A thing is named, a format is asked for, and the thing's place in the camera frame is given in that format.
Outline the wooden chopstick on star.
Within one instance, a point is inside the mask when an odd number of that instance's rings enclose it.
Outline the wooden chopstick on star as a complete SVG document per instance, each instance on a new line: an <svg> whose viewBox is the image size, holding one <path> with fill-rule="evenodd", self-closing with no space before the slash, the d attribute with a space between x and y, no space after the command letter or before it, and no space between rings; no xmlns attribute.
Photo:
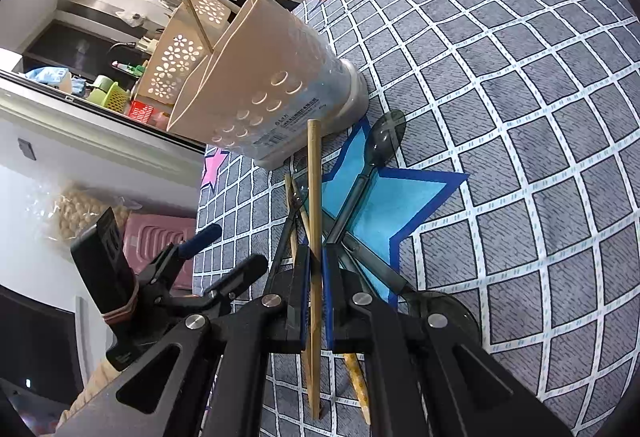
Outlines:
<svg viewBox="0 0 640 437"><path fill-rule="evenodd" d="M310 242L311 241L311 233L310 233L310 225L309 225L309 216L308 216L308 213L307 213L307 210L306 210L306 198L302 194L302 190L303 189L300 190L298 188L298 185L297 185L295 179L291 178L291 180L292 180L292 192L293 192L294 206L296 207L296 209L298 211L298 214L300 216L300 219L302 220L307 241Z"/></svg>

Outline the wooden chopstick in holder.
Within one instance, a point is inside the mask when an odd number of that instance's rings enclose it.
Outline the wooden chopstick in holder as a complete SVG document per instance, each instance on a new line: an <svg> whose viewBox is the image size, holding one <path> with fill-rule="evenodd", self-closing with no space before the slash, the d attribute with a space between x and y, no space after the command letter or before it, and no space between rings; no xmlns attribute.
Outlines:
<svg viewBox="0 0 640 437"><path fill-rule="evenodd" d="M201 23L200 18L198 18L198 12L196 11L192 1L191 0L181 0L181 1L182 1L182 4L184 5L184 8L186 8L186 11L190 15L194 23L194 26L196 27L196 30L198 30L198 37L200 38L206 52L209 54L213 53L214 51L213 45L209 41L207 33L204 29L203 23Z"/></svg>

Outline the dark translucent fork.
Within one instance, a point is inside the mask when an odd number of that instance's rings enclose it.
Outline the dark translucent fork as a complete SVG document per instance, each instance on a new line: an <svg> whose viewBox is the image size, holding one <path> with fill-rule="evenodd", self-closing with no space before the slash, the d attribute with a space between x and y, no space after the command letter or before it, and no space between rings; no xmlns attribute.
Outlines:
<svg viewBox="0 0 640 437"><path fill-rule="evenodd" d="M286 216L285 218L285 222L280 233L280 239L278 241L276 254L274 254L273 256L272 265L268 273L264 294L270 294L274 290L274 281L276 281L276 275L281 270L282 261L285 257L286 251L291 247L291 235L296 235L296 219L297 217L299 217L299 214L293 202L291 178L294 178L292 172L289 172L285 175L285 199L286 205L288 205L288 216Z"/></svg>

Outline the green plastic basket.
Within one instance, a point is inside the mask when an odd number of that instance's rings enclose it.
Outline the green plastic basket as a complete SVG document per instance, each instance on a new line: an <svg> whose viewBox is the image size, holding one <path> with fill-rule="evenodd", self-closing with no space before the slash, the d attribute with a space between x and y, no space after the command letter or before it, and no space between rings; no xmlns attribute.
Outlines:
<svg viewBox="0 0 640 437"><path fill-rule="evenodd" d="M88 95L88 101L117 113L124 113L130 100L129 93L114 82L108 90L93 88Z"/></svg>

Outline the plain wooden chopstick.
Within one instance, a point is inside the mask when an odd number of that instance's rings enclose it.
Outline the plain wooden chopstick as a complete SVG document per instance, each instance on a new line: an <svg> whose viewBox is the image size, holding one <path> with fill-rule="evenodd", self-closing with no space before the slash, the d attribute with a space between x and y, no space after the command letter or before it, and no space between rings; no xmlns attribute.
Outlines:
<svg viewBox="0 0 640 437"><path fill-rule="evenodd" d="M307 124L308 156L308 217L310 260L310 318L309 318L309 371L307 381L311 416L320 417L320 361L322 324L322 203L321 203L321 123L309 120Z"/></svg>

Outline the beige perforated storage cart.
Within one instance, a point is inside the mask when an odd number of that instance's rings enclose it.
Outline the beige perforated storage cart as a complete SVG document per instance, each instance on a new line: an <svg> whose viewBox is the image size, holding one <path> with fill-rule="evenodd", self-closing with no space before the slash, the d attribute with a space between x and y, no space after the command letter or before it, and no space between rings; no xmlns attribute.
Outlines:
<svg viewBox="0 0 640 437"><path fill-rule="evenodd" d="M214 46L240 8L230 0L191 0ZM170 18L136 89L136 99L152 106L175 105L184 81L207 56L198 30L181 4Z"/></svg>

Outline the grey checked star tablecloth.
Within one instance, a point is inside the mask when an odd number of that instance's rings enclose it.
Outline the grey checked star tablecloth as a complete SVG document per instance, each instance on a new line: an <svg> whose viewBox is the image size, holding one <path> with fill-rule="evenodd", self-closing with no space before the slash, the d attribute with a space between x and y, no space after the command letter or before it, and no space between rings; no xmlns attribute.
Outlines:
<svg viewBox="0 0 640 437"><path fill-rule="evenodd" d="M639 21L627 0L305 0L296 15L399 109L395 165L462 173L367 241L471 311L577 436L639 383Z"/></svg>

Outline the bag of dried beans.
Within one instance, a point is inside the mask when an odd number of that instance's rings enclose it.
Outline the bag of dried beans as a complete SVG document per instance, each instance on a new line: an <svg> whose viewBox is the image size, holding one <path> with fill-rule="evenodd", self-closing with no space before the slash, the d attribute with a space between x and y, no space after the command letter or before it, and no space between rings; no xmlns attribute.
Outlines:
<svg viewBox="0 0 640 437"><path fill-rule="evenodd" d="M112 210L117 227L122 229L137 207L136 203L105 190L65 184L38 188L30 199L28 212L44 238L70 244L106 210Z"/></svg>

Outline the pink plastic stool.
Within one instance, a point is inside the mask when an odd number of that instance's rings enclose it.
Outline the pink plastic stool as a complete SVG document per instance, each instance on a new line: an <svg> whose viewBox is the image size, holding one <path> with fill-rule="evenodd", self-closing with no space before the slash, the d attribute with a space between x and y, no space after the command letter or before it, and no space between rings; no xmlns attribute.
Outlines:
<svg viewBox="0 0 640 437"><path fill-rule="evenodd" d="M169 243L178 244L195 235L195 219L131 213L124 232L124 255L136 275Z"/></svg>

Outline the beige plastic utensil holder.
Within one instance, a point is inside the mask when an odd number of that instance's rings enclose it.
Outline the beige plastic utensil holder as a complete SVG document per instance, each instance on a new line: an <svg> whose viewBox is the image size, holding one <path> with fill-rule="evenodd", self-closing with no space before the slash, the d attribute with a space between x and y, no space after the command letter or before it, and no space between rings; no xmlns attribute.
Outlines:
<svg viewBox="0 0 640 437"><path fill-rule="evenodd" d="M168 132L239 153L266 170L307 143L307 123L345 131L369 108L367 82L275 0L247 0L186 78Z"/></svg>

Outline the translucent spoon with black handle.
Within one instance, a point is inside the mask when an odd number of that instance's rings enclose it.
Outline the translucent spoon with black handle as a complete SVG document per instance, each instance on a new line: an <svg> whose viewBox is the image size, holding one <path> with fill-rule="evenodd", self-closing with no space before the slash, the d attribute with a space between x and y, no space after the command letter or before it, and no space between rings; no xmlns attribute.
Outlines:
<svg viewBox="0 0 640 437"><path fill-rule="evenodd" d="M399 109L384 113L371 126L363 148L363 168L355 183L347 194L337 219L326 237L326 244L335 244L342 240L344 232L352 219L364 191L370 183L375 170L384 168L386 163L395 155L406 131L406 116Z"/></svg>

